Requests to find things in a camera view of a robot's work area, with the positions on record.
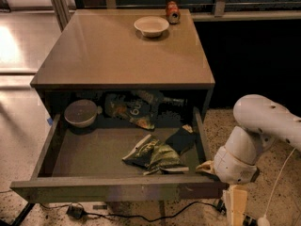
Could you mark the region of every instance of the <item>can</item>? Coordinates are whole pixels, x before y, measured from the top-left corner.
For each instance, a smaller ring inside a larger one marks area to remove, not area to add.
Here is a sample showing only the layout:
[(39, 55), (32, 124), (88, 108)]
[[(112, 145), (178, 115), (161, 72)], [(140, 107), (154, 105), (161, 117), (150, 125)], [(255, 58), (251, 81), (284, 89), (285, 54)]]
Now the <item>can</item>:
[(181, 14), (175, 1), (169, 1), (166, 4), (166, 18), (170, 24), (177, 24)]

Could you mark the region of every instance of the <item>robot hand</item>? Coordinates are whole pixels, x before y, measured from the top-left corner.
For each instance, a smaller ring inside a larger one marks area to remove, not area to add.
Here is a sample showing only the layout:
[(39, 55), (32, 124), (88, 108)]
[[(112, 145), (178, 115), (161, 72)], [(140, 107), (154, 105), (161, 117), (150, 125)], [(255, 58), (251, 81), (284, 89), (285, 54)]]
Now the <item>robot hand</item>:
[(268, 98), (251, 94), (239, 99), (233, 108), (235, 126), (214, 161), (197, 166), (196, 172), (210, 172), (229, 184), (254, 181), (259, 157), (276, 139), (301, 151), (301, 118)]

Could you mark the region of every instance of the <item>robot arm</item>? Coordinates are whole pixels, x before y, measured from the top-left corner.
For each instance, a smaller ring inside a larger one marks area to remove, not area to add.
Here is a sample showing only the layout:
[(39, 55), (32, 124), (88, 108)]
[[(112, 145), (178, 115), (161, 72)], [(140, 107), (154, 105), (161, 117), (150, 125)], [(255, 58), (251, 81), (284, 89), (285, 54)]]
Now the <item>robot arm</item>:
[(268, 98), (252, 94), (242, 97), (233, 108), (238, 122), (226, 144), (219, 148), (214, 161), (197, 167), (216, 174), (222, 182), (237, 185), (252, 182), (259, 157), (276, 139), (301, 151), (301, 118)]

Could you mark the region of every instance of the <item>drawer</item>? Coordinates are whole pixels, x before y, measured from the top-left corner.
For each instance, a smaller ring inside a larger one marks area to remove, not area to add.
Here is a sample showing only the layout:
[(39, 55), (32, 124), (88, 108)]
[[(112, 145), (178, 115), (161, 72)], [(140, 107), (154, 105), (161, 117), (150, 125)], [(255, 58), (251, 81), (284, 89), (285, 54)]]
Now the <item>drawer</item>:
[(62, 115), (56, 114), (31, 179), (12, 182), (10, 188), (32, 203), (220, 198), (229, 185), (195, 173), (196, 166), (209, 158), (196, 107), (193, 126), (198, 139), (181, 156), (189, 171), (143, 175), (144, 169), (127, 165), (121, 158), (148, 134), (165, 141), (177, 132), (179, 124), (163, 124), (148, 131), (127, 121), (98, 115), (90, 127), (75, 129)]

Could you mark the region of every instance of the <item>wooden table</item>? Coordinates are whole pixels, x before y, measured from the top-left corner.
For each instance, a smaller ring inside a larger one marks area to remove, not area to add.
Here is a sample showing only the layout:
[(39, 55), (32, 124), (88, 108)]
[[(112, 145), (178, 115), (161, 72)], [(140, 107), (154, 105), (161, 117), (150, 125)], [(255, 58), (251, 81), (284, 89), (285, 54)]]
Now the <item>wooden table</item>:
[[(135, 29), (135, 20), (164, 18), (164, 10), (76, 10), (31, 82), (54, 123), (31, 179), (12, 182), (15, 192), (31, 203), (221, 197), (227, 184), (194, 172), (210, 159), (202, 123), (214, 77), (189, 11), (181, 13), (178, 24), (148, 39)], [(104, 91), (135, 89), (157, 89), (193, 101), (198, 139), (182, 156), (189, 172), (143, 176), (142, 169), (121, 161), (142, 137), (151, 133), (166, 139), (178, 123), (149, 132), (126, 121), (108, 126), (110, 120), (100, 117), (93, 130), (74, 133), (63, 118), (78, 94), (95, 99)]]

